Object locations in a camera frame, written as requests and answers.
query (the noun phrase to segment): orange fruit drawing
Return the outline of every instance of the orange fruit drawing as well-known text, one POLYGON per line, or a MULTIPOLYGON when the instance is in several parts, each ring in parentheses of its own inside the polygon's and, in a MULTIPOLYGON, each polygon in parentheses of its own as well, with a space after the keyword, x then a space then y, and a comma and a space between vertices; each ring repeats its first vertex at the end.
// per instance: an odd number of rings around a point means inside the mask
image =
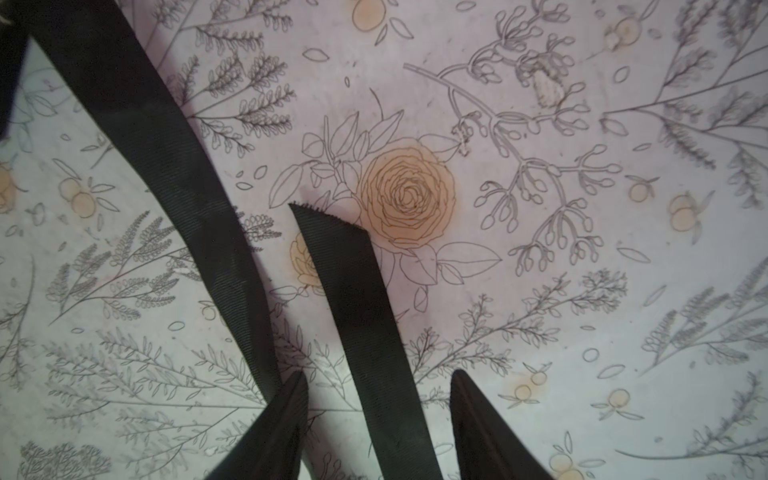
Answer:
POLYGON ((385 16, 383 0, 358 0, 352 10, 352 23, 360 31, 371 31, 381 25, 385 16))
POLYGON ((626 17, 616 24, 614 31, 619 36, 621 45, 632 45, 640 38, 643 25, 634 17, 626 17))
POLYGON ((80 218, 91 217, 96 213, 96 201, 90 194, 80 192, 72 198, 70 203, 72 211, 74 211, 80 218))
POLYGON ((564 453, 558 453, 549 459, 549 468, 557 473, 567 472, 572 466, 574 466, 574 461, 564 453))
POLYGON ((696 222, 696 212, 694 212, 693 208, 689 207, 680 208, 672 214, 672 218, 670 219, 670 225, 672 225, 672 228, 678 232, 687 232, 694 228, 696 222))
POLYGON ((629 403, 629 392, 624 389, 617 389, 611 392, 611 394, 608 396, 608 405, 614 407, 615 409, 620 409, 629 403))

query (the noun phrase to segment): black ribbon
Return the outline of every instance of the black ribbon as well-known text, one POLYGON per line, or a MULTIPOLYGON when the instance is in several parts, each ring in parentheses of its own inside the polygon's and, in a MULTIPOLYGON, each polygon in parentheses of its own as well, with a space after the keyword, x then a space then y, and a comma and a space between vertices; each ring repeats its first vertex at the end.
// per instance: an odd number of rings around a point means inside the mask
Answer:
MULTIPOLYGON (((5 0, 0 39, 5 126, 29 33, 165 209, 266 400, 273 400, 216 478, 295 478, 306 380, 280 390, 269 306, 234 210, 187 119, 110 0, 5 0), (261 455, 250 455, 258 449, 261 455)), ((442 478, 368 234, 292 206, 326 292, 373 447, 387 480, 442 478)), ((455 377, 452 412, 462 478, 544 478, 471 381, 455 377), (475 404, 473 396, 482 397, 475 404), (481 458, 473 462, 470 457, 481 458)))
POLYGON ((292 204, 323 284, 384 478, 442 478, 368 232, 292 204))

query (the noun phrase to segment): botanical print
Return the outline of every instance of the botanical print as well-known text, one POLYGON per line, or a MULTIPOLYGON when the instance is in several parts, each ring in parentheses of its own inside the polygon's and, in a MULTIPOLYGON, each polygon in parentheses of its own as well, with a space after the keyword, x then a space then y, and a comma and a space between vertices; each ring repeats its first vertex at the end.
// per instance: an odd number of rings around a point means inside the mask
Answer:
POLYGON ((0 214, 6 214, 16 206, 18 187, 13 182, 13 160, 0 162, 0 214))
POLYGON ((632 458, 664 461, 722 455, 731 459, 730 473, 734 478, 755 478, 755 469, 765 465, 768 458, 768 452, 765 451, 768 433, 765 429, 761 429, 756 436, 743 437, 739 427, 757 422, 756 409, 760 404, 768 402, 768 399, 761 396, 763 385, 758 375, 748 372, 746 380, 748 390, 734 393, 733 412, 730 416, 723 417, 717 427, 704 426, 703 431, 695 429, 694 440, 688 444, 685 454, 644 456, 622 451, 619 453, 632 458))
POLYGON ((738 365, 750 360, 743 350, 768 348, 768 319, 754 315, 768 306, 766 273, 768 258, 744 277, 733 294, 714 295, 709 287, 691 297, 680 312, 670 310, 643 344, 643 350, 654 354, 646 371, 689 349, 706 351, 708 364, 738 365))
POLYGON ((768 113, 768 94, 755 92, 749 80, 767 70, 744 73, 742 67, 760 64, 752 61, 756 58, 753 55, 765 48, 756 33, 766 15, 768 6, 764 2, 686 0, 675 18, 675 53, 655 98, 635 107, 604 112, 603 129, 626 136, 629 132, 618 120, 623 113, 650 115, 661 122, 659 142, 673 147, 676 154, 696 167, 708 169, 714 169, 718 160, 727 159, 714 158, 697 139, 727 142, 733 148, 727 166, 734 170, 728 184, 738 186, 735 193, 744 197, 742 208, 762 209, 761 179, 768 173, 768 166, 760 158, 768 145, 759 138, 768 131, 760 124, 768 113), (728 57, 725 68, 718 66, 714 75, 710 71, 716 70, 717 44, 707 42, 708 37, 703 36, 710 23, 717 24, 718 41, 725 47, 720 54, 728 57))
POLYGON ((594 196, 598 188, 615 185, 615 180, 603 175, 622 171, 619 164, 595 165, 591 160, 594 155, 603 154, 607 150, 603 144, 596 144, 577 156, 576 165, 558 165, 541 158, 525 157, 519 147, 515 146, 528 134, 540 134, 548 124, 565 137, 589 128, 587 122, 578 117, 591 110, 586 103, 567 105, 573 101, 574 95, 586 88, 586 84, 580 81, 564 84, 574 59, 559 50, 573 45, 575 39, 569 36, 561 38, 553 32, 544 42, 543 52, 529 47, 529 43, 544 34, 548 24, 568 22, 571 17, 566 13, 567 10, 566 4, 553 6, 548 0, 533 1, 530 12, 522 5, 511 12, 502 10, 495 17, 497 38, 477 50, 466 63, 450 65, 438 74, 415 65, 404 65, 406 70, 448 89, 448 100, 458 121, 452 133, 460 142, 459 152, 462 155, 469 153, 469 141, 477 129, 481 137, 492 141, 502 158, 513 158, 518 165, 508 187, 496 180, 487 180, 480 186, 480 191, 484 193, 475 200, 475 207, 483 207, 492 197, 496 199, 491 212, 480 222, 483 230, 499 222, 506 223, 507 232, 513 233, 521 223, 521 202, 542 205, 545 202, 543 194, 550 189, 557 194, 559 206, 535 231, 530 243, 518 245, 508 252, 510 256, 517 257, 515 272, 518 276, 530 271, 536 264, 540 271, 546 270, 554 262, 555 244, 560 250, 571 246, 568 251, 571 264, 587 256, 593 262, 598 261, 598 248, 603 246, 602 238, 579 232, 583 230, 590 233, 594 229, 594 221, 584 212, 588 202, 583 197, 568 199, 563 176, 576 174, 579 187, 587 195, 594 196), (495 111, 474 94, 449 80, 451 74, 463 74, 480 85, 500 84, 504 81, 502 75, 508 70, 511 70, 509 73, 514 74, 514 80, 521 87, 533 86, 538 106, 547 113, 531 116, 521 111, 495 111), (459 98, 468 101, 476 110, 463 112, 458 106, 459 98))
MULTIPOLYGON (((380 472, 289 202, 369 232, 445 478, 456 369, 558 480, 766 474, 765 2, 118 5, 237 205, 314 478, 380 472)), ((34 43, 0 238, 0 477, 205 478, 266 403, 34 43)))
POLYGON ((29 442, 22 447, 22 458, 19 480, 103 478, 112 469, 112 461, 92 445, 77 449, 71 443, 62 443, 46 450, 29 442))
MULTIPOLYGON (((430 286, 440 279, 463 285, 465 279, 491 269, 501 258, 477 243, 433 246, 445 236, 455 209, 455 179, 446 164, 461 145, 436 134, 395 139, 404 114, 398 111, 385 118, 382 111, 380 122, 358 131, 359 112, 355 112, 333 132, 326 116, 322 137, 304 134, 302 153, 309 160, 280 172, 270 189, 269 202, 271 208, 284 205, 307 180, 314 190, 324 190, 310 203, 365 228, 384 283, 389 284, 400 270, 417 286, 413 308, 424 312, 430 286)), ((283 306, 304 294, 306 286, 316 293, 321 287, 300 236, 291 244, 290 258, 305 288, 282 286, 272 290, 283 306)))

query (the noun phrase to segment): orange circle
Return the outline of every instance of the orange circle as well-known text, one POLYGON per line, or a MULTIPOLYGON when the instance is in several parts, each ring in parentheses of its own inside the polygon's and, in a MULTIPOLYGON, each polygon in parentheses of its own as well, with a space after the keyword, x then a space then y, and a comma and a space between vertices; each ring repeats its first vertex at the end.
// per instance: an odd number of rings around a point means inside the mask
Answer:
POLYGON ((557 473, 567 472, 572 466, 574 466, 574 461, 564 453, 558 453, 549 459, 549 468, 557 473))
POLYGON ((611 392, 611 394, 608 396, 608 405, 614 407, 615 409, 620 409, 629 403, 629 392, 624 389, 617 389, 611 392))
POLYGON ((629 189, 629 198, 633 202, 642 202, 648 198, 650 188, 646 184, 635 184, 629 189))
POLYGON ((381 25, 385 16, 383 0, 358 0, 352 10, 352 23, 360 31, 371 31, 381 25))
POLYGON ((72 198, 72 211, 80 218, 88 218, 96 213, 96 202, 90 194, 79 193, 72 198))
POLYGON ((568 470, 558 477, 558 480, 584 480, 584 476, 578 470, 568 470))
POLYGON ((622 45, 632 45, 640 38, 640 33, 643 32, 643 25, 634 17, 626 17, 616 24, 614 31, 619 36, 619 42, 622 45))
POLYGON ((72 201, 81 192, 80 184, 74 178, 65 178, 58 185, 58 192, 67 202, 72 201))
POLYGON ((547 382, 547 374, 544 372, 536 372, 531 375, 531 383, 536 386, 542 386, 547 382))
POLYGON ((693 208, 681 208, 672 215, 670 224, 678 232, 687 232, 696 225, 696 212, 693 208))

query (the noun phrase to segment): leaf drawing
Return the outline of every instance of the leaf drawing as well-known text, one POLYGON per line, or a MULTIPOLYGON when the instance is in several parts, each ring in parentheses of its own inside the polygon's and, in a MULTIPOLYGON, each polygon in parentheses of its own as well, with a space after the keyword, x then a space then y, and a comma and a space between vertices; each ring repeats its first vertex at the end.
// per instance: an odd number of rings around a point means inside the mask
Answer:
POLYGON ((744 349, 768 348, 768 320, 753 316, 768 306, 767 270, 768 258, 746 275, 733 294, 715 296, 714 288, 709 287, 692 296, 679 312, 671 310, 644 341, 643 350, 654 354, 646 372, 698 347, 706 347, 708 364, 720 365, 750 361, 744 349), (729 314, 722 315, 723 310, 729 314))
MULTIPOLYGON (((768 399, 762 396, 762 382, 756 374, 748 372, 746 380, 749 389, 746 392, 736 391, 734 393, 733 411, 730 415, 721 418, 717 427, 704 426, 703 429, 694 429, 694 439, 687 446, 683 455, 651 456, 635 455, 621 450, 617 450, 617 452, 633 458, 655 461, 725 455, 734 458, 734 465, 737 465, 738 469, 742 469, 744 472, 749 469, 754 473, 753 465, 764 464, 768 456, 768 453, 764 451, 768 442, 768 435, 764 435, 761 431, 755 437, 741 435, 742 438, 740 439, 737 434, 740 427, 751 425, 757 421, 755 409, 758 404, 768 402, 768 399)), ((753 474, 745 473, 745 475, 747 478, 753 477, 753 474)))
POLYGON ((416 339, 406 344, 416 384, 426 379, 448 378, 457 368, 469 369, 485 365, 499 376, 511 369, 510 350, 497 351, 488 343, 489 337, 501 336, 504 341, 520 339, 535 348, 557 342, 558 327, 549 326, 546 316, 560 318, 561 310, 570 306, 575 314, 586 310, 610 312, 618 307, 626 294, 626 279, 621 273, 601 270, 589 273, 581 280, 581 289, 569 294, 571 284, 564 275, 555 277, 551 285, 533 289, 533 296, 523 299, 525 311, 511 314, 495 322, 489 310, 493 299, 485 294, 458 315, 464 323, 462 338, 444 339, 432 327, 424 329, 416 339))
POLYGON ((330 60, 328 54, 319 48, 308 48, 301 55, 307 60, 316 61, 319 63, 330 60))
POLYGON ((397 35, 400 35, 406 40, 413 40, 413 33, 408 30, 408 27, 403 20, 392 17, 389 19, 389 24, 392 26, 392 30, 394 30, 397 35))
POLYGON ((112 470, 110 458, 92 445, 76 448, 62 443, 46 450, 29 442, 22 447, 22 462, 18 466, 19 480, 43 480, 56 478, 78 480, 101 478, 112 470))

